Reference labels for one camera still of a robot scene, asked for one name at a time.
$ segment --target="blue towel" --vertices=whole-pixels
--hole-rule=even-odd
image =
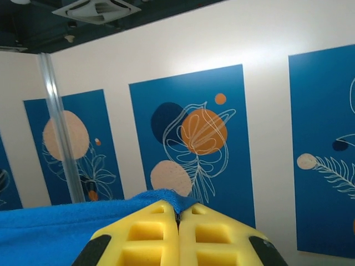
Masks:
[[[99,201],[0,212],[0,265],[71,265],[90,237],[158,200],[176,213],[196,200],[174,191],[147,191],[126,201]]]

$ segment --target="ceiling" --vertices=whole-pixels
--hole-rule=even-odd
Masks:
[[[0,47],[26,48],[23,53],[52,53],[222,0],[125,1],[141,11],[103,25],[77,21],[70,27],[74,20],[52,11],[75,0],[31,0],[26,5],[0,0]],[[74,42],[69,43],[66,35],[75,36]]]

